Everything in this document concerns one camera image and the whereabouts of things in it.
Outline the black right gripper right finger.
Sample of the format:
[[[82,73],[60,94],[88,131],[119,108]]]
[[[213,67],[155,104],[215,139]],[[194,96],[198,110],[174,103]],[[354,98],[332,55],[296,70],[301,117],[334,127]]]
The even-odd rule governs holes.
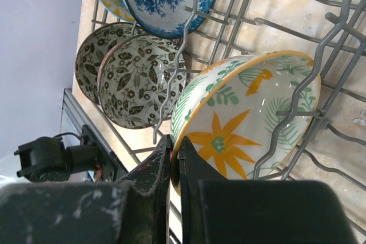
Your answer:
[[[229,180],[189,138],[178,163],[184,243],[355,243],[340,201],[319,181]]]

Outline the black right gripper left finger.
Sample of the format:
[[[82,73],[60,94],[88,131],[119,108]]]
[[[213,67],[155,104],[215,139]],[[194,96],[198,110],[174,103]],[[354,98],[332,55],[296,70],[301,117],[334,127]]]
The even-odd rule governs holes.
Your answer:
[[[168,243],[172,142],[110,183],[15,183],[1,188],[2,243]]]

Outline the orange flower green leaf bowl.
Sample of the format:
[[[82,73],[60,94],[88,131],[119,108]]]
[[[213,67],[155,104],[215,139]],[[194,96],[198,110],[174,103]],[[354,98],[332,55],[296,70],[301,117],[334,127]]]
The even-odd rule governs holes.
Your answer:
[[[180,190],[178,149],[184,137],[225,178],[252,179],[295,88],[313,65],[311,57],[291,50],[239,55],[213,63],[192,79],[170,121],[175,191]]]

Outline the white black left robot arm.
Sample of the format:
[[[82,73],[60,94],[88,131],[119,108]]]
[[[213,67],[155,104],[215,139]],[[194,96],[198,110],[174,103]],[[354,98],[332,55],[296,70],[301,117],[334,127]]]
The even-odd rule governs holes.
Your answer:
[[[14,152],[21,164],[16,175],[33,183],[68,181],[72,174],[98,168],[99,154],[95,145],[66,147],[61,137],[40,137]]]

